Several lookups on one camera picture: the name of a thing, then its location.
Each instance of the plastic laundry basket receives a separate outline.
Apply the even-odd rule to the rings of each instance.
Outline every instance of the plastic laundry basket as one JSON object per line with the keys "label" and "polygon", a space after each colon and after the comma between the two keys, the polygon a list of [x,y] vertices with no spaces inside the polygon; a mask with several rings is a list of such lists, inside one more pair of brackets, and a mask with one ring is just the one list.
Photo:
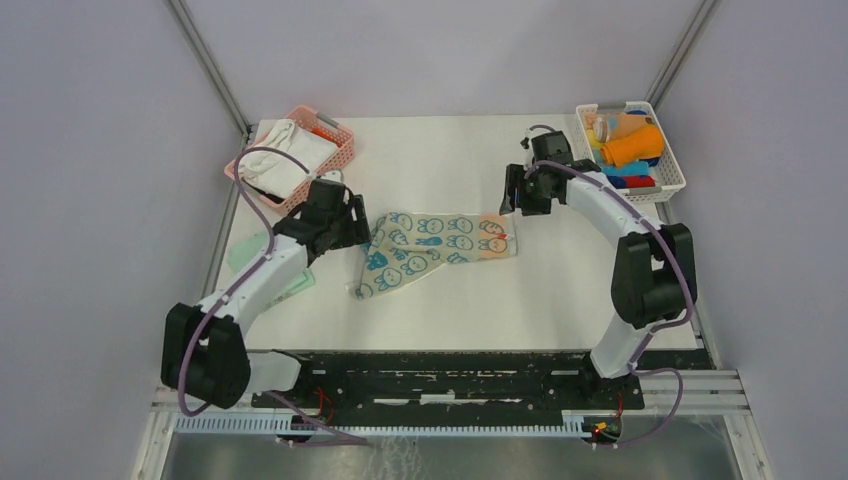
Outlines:
{"label": "plastic laundry basket", "polygon": [[[654,120],[654,124],[659,127],[662,132],[657,115],[654,109],[648,102],[621,102],[617,104],[598,104],[580,105],[577,107],[577,119],[572,125],[571,133],[574,139],[574,158],[594,158],[592,156],[592,147],[589,145],[589,137],[586,136],[586,130],[583,128],[583,116],[592,113],[619,113],[630,112],[633,110],[642,110]],[[680,171],[680,165],[677,159],[674,158],[674,153],[668,144],[668,138],[665,132],[662,133],[665,141],[665,148],[662,156],[656,167],[651,167],[651,177],[656,182],[655,187],[646,188],[623,188],[618,190],[622,195],[627,197],[633,203],[656,203],[665,202],[670,199],[675,193],[686,186],[686,179],[683,178],[683,172]]]}
{"label": "plastic laundry basket", "polygon": [[[318,167],[318,170],[315,172],[316,174],[323,175],[330,170],[341,170],[350,163],[351,160],[353,160],[353,132],[350,131],[350,129],[339,125],[338,122],[332,118],[305,105],[295,107],[294,110],[286,115],[286,118],[294,120],[300,128],[312,132],[320,137],[324,137],[338,145],[339,149],[336,153],[331,155],[330,158],[325,160],[324,163]],[[265,136],[267,135],[268,132],[261,135],[253,144],[255,145],[262,140],[265,140]],[[235,180],[235,172],[233,171],[234,163],[235,159],[224,167],[224,173],[233,180]],[[306,195],[309,193],[309,183],[309,180],[303,181],[297,186],[297,188],[294,189],[291,195],[286,197],[282,202],[276,202],[264,194],[260,194],[259,198],[263,203],[273,208],[280,215],[286,215],[289,211],[291,211],[291,209],[306,200]]]}

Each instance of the folded white towel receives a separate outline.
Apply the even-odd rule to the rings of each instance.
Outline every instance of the folded white towel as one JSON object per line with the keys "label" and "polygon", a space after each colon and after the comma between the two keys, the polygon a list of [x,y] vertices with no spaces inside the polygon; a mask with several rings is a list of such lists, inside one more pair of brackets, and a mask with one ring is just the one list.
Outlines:
{"label": "folded white towel", "polygon": [[[338,146],[298,127],[293,120],[278,120],[268,135],[254,147],[282,150],[315,171],[338,150]],[[271,152],[245,155],[239,163],[239,175],[247,183],[280,198],[288,197],[306,174],[286,158]]]}

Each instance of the gray floor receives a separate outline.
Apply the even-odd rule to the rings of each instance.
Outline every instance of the gray floor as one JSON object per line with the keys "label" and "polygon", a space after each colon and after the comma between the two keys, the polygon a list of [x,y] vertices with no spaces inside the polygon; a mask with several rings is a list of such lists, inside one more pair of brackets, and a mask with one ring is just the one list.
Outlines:
{"label": "gray floor", "polygon": [[[628,417],[638,435],[655,420]],[[657,437],[593,452],[576,439],[376,437],[370,447],[290,449],[248,435],[178,434],[165,479],[738,479],[721,417],[676,418]]]}

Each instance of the table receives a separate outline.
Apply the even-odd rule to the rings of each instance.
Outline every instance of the table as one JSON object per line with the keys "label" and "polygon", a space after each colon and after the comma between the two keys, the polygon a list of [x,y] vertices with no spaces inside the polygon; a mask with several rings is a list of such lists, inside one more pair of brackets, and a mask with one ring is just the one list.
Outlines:
{"label": "table", "polygon": [[[356,158],[345,183],[365,198],[371,224],[389,211],[497,212],[509,163],[523,163],[526,127],[568,132],[573,115],[347,118]],[[261,134],[272,121],[263,121]],[[264,205],[272,224],[280,217]],[[656,216],[652,205],[641,206]],[[518,255],[446,265],[395,292],[357,300],[348,291],[364,265],[359,248],[328,252],[313,265],[316,285],[263,313],[249,349],[368,351],[588,350],[613,314],[615,251],[567,206],[515,216]],[[261,231],[239,199],[227,249]],[[222,264],[221,287],[233,272]],[[690,325],[661,332],[653,349],[694,349]]]}

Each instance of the orange rolled towel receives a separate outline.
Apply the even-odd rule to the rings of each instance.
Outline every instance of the orange rolled towel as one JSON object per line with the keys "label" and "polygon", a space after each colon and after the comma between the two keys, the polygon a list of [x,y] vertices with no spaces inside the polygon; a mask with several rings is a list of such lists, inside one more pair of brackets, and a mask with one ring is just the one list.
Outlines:
{"label": "orange rolled towel", "polygon": [[609,164],[621,168],[643,158],[656,158],[665,148],[662,132],[656,125],[646,125],[630,135],[611,140],[601,146],[601,156]]}

